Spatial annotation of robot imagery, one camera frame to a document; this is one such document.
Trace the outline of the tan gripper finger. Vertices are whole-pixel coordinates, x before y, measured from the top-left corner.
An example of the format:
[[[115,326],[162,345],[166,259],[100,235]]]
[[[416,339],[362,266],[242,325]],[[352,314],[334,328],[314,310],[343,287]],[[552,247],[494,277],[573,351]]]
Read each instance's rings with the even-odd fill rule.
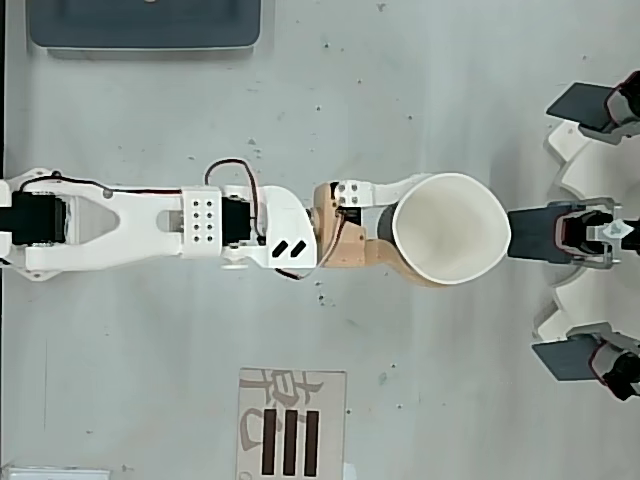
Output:
[[[421,287],[444,288],[443,284],[419,275],[402,257],[399,250],[383,239],[365,241],[365,265],[367,267],[384,264],[394,270],[404,280]]]

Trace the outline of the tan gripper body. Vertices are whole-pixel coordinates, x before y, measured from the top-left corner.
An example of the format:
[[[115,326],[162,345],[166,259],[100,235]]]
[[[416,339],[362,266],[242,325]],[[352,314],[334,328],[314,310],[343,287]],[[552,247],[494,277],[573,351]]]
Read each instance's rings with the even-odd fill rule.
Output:
[[[335,187],[339,181],[323,183],[313,193],[311,222],[317,244],[319,266],[325,268],[365,267],[367,230],[363,208],[339,206]]]

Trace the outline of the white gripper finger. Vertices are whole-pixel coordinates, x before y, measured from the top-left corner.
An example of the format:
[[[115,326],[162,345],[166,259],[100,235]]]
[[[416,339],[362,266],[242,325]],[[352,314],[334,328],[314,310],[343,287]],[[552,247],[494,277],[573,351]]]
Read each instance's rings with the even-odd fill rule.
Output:
[[[335,187],[339,206],[387,206],[399,202],[405,194],[431,174],[418,173],[392,183],[341,180]]]

